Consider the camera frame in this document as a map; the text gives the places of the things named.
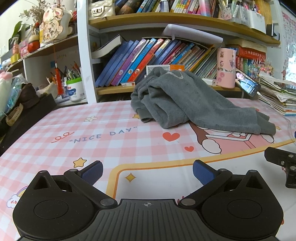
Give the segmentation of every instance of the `pink cup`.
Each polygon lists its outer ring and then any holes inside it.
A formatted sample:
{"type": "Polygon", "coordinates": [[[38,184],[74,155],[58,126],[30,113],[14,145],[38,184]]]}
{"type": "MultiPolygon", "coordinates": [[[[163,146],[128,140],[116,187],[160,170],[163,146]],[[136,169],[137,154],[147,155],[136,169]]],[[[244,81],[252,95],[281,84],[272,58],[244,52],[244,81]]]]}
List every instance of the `pink cup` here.
{"type": "Polygon", "coordinates": [[[217,85],[233,89],[235,87],[235,50],[219,48],[217,53],[217,85]]]}

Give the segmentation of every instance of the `table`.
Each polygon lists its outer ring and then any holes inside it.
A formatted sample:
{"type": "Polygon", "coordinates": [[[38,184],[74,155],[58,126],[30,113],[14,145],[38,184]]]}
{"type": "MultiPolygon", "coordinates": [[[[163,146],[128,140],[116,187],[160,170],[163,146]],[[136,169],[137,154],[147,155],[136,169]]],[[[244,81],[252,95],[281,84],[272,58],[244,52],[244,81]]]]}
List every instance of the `table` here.
{"type": "MultiPolygon", "coordinates": [[[[288,122],[263,102],[230,100],[269,115],[276,124],[276,134],[272,137],[209,130],[193,123],[165,130],[156,122],[142,123],[130,101],[79,105],[51,112],[0,157],[0,241],[19,238],[12,221],[13,208],[40,170],[58,175],[100,160],[104,173],[94,186],[117,201],[178,201],[202,186],[192,173],[196,159],[234,174],[258,170],[284,210],[284,224],[277,237],[281,241],[295,241],[296,191],[285,187],[285,172],[268,163],[263,152],[267,146],[296,152],[288,122]]],[[[294,135],[296,120],[290,119],[294,135]]]]}

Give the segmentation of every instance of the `yellow star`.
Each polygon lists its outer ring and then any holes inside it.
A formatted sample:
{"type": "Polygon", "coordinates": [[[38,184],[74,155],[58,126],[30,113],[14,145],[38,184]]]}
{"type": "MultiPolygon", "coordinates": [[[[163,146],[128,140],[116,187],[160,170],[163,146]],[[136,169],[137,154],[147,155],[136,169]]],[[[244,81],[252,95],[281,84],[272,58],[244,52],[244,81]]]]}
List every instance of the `yellow star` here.
{"type": "Polygon", "coordinates": [[[79,158],[78,160],[74,161],[74,168],[76,167],[83,167],[84,163],[86,163],[86,160],[79,158]]]}
{"type": "Polygon", "coordinates": [[[130,173],[128,176],[125,177],[129,182],[131,182],[132,180],[134,180],[136,177],[130,173]]]}
{"type": "Polygon", "coordinates": [[[135,119],[139,119],[139,120],[141,119],[140,116],[139,116],[138,114],[135,114],[135,115],[133,116],[133,118],[135,118],[135,119]]]}

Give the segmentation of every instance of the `rainbow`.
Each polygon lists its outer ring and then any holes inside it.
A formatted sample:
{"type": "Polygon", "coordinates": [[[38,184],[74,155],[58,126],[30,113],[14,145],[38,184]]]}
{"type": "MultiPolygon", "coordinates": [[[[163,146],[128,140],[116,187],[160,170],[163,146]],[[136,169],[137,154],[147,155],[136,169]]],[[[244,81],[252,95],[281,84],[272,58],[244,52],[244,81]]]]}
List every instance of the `rainbow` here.
{"type": "Polygon", "coordinates": [[[23,187],[21,190],[18,191],[17,196],[21,197],[24,193],[24,191],[27,189],[28,186],[23,187]]]}

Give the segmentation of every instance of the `green lid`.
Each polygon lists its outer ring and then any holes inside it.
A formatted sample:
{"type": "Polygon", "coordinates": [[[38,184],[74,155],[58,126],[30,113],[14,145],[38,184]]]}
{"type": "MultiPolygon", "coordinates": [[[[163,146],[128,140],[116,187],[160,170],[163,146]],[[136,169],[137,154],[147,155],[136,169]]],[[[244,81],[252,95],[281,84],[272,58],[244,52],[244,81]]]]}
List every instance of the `green lid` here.
{"type": "Polygon", "coordinates": [[[75,84],[75,83],[78,83],[80,81],[82,81],[82,78],[81,77],[80,78],[77,78],[77,79],[73,79],[73,80],[68,80],[68,81],[66,81],[66,85],[75,84]]]}

